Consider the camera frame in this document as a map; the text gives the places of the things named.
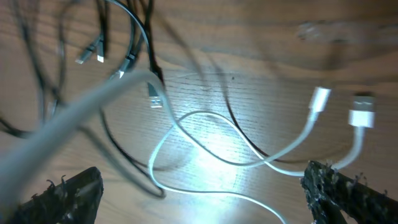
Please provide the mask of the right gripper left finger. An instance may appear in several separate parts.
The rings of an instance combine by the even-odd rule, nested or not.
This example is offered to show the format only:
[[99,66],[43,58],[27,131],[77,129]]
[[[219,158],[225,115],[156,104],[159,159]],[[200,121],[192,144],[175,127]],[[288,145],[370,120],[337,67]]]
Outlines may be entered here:
[[94,224],[103,196],[103,179],[97,167],[90,167],[19,204],[6,223]]

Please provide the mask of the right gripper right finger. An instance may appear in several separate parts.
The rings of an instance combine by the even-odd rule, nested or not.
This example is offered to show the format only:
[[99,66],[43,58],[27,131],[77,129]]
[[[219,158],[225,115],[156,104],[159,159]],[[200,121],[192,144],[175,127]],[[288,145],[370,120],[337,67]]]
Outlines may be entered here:
[[397,223],[397,201],[330,166],[310,161],[300,183],[315,223]]

